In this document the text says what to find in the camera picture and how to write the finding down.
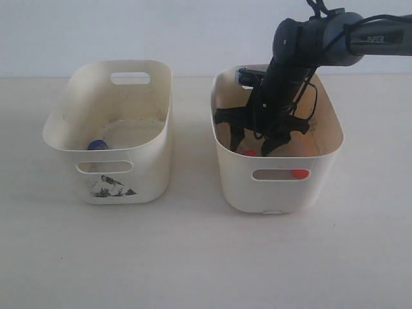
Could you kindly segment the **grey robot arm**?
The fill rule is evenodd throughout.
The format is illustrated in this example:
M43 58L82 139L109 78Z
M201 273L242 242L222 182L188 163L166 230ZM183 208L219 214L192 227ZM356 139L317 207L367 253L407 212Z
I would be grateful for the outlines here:
M348 67L365 55L411 56L411 16L380 14L368 18L342 9L307 21L285 19L272 42L272 58L263 71L241 67L236 82L252 91L241 107L218 108L215 124L230 129L229 149L238 150L251 131L261 140L261 156L306 134L311 116L295 115L312 77L323 66Z

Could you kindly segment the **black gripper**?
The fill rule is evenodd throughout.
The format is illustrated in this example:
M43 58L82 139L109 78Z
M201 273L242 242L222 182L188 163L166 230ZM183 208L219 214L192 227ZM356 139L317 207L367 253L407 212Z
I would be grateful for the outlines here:
M291 114L295 96L311 69L289 66L271 61L261 83L252 88L245 106L218 108L214 114L216 124L230 125L230 150L236 152L245 139L245 129L265 137L261 156L291 141L291 132L306 134L307 120Z

